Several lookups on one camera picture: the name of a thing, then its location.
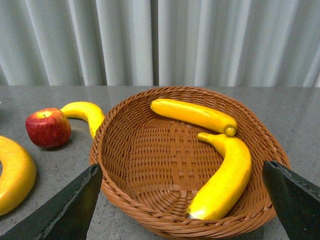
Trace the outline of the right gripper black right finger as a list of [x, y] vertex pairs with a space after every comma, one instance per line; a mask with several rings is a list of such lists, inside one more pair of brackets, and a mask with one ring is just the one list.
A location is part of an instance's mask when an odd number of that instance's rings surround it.
[[320, 188], [277, 161], [265, 161], [262, 180], [291, 240], [320, 238]]

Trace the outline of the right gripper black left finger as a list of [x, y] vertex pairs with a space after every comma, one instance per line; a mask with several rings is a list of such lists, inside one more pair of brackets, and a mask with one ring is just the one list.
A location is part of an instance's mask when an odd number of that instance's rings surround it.
[[2, 240], [85, 240], [102, 184], [92, 164], [45, 204], [0, 236]]

